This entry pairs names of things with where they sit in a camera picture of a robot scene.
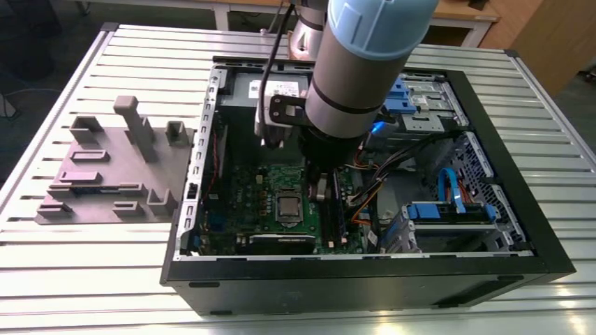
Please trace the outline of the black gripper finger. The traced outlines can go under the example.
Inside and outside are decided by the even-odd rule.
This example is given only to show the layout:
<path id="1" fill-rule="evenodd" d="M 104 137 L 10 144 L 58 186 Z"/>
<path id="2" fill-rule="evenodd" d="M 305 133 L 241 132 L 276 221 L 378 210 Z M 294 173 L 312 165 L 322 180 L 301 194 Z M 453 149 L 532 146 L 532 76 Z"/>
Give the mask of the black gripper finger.
<path id="1" fill-rule="evenodd" d="M 310 170 L 306 174 L 308 199 L 324 202 L 332 199 L 332 181 L 334 170 Z"/>

